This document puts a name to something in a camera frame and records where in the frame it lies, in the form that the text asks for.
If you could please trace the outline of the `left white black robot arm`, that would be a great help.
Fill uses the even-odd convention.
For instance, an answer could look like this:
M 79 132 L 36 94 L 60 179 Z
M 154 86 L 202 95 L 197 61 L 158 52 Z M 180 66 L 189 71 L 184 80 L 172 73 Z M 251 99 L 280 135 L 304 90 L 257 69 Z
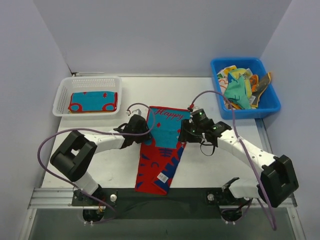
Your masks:
M 147 121 L 140 115 L 133 115 L 128 123 L 107 132 L 107 134 L 82 134 L 71 131 L 50 158 L 50 163 L 88 195 L 103 200 L 101 186 L 88 173 L 94 154 L 121 150 L 133 143 L 141 144 L 152 138 Z

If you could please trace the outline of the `red blue tiger towel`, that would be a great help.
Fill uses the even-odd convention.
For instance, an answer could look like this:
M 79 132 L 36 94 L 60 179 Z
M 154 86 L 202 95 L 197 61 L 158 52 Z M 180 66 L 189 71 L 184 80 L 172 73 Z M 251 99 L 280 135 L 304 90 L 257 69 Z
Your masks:
M 140 145 L 135 191 L 167 195 L 186 144 L 178 141 L 182 120 L 188 120 L 186 109 L 152 106 L 147 125 L 152 139 Z

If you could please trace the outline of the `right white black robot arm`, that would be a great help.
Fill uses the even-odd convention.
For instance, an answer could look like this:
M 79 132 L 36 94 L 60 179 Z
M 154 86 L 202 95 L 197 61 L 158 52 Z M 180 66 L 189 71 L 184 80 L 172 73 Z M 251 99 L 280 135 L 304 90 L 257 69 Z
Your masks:
M 181 122 L 178 140 L 182 143 L 209 142 L 247 164 L 257 179 L 234 177 L 222 186 L 230 199 L 261 199 L 273 208 L 281 205 L 299 187 L 292 160 L 268 153 L 243 137 L 223 121 L 215 123 L 200 108 Z

